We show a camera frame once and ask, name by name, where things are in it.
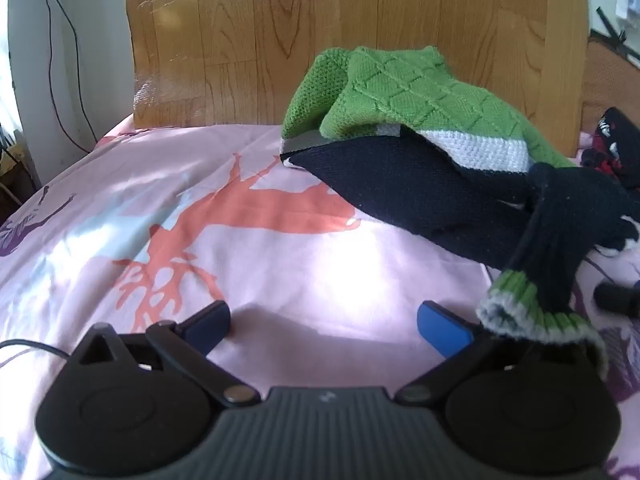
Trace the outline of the wood grain headboard panel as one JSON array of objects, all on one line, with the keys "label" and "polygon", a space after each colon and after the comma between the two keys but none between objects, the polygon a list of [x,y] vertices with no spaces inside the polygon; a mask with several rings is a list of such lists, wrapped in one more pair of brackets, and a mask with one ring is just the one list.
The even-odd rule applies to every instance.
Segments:
[{"label": "wood grain headboard panel", "polygon": [[277,125],[329,47],[436,47],[577,148],[587,0],[126,0],[138,128]]}]

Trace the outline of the black red patterned folded garment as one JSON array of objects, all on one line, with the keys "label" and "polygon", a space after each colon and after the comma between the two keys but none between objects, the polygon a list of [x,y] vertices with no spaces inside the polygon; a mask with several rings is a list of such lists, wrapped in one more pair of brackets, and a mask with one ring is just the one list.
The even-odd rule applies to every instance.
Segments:
[{"label": "black red patterned folded garment", "polygon": [[584,167],[616,177],[626,188],[638,188],[639,127],[617,107],[608,108],[580,162]]}]

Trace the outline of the brown perforated cushion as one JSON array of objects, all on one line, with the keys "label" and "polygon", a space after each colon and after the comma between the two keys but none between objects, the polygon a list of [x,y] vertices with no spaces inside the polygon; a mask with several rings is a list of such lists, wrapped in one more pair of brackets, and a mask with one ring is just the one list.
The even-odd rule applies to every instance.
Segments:
[{"label": "brown perforated cushion", "polygon": [[610,107],[617,107],[638,125],[639,98],[638,68],[599,41],[590,40],[582,84],[582,130],[596,128]]}]

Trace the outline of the green navy white knit sweater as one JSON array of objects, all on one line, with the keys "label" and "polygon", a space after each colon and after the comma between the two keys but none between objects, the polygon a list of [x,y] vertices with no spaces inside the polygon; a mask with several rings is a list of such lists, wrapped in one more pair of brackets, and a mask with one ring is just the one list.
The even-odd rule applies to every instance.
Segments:
[{"label": "green navy white knit sweater", "polygon": [[570,295],[589,254],[638,245],[638,192],[575,165],[514,107],[457,80],[439,50],[321,52],[285,112],[281,159],[365,214],[496,269],[477,309],[486,330],[579,344],[608,370]]}]

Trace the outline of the pink printed bed sheet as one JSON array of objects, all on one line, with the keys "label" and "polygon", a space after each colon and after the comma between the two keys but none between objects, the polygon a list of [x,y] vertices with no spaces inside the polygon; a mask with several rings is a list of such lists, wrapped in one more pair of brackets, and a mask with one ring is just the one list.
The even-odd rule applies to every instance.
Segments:
[{"label": "pink printed bed sheet", "polygon": [[[634,479],[639,243],[589,254],[579,344],[491,333],[497,270],[375,219],[285,165],[276,127],[115,136],[1,228],[6,479]],[[202,356],[177,325],[216,300]],[[450,359],[432,300],[478,327]]]}]

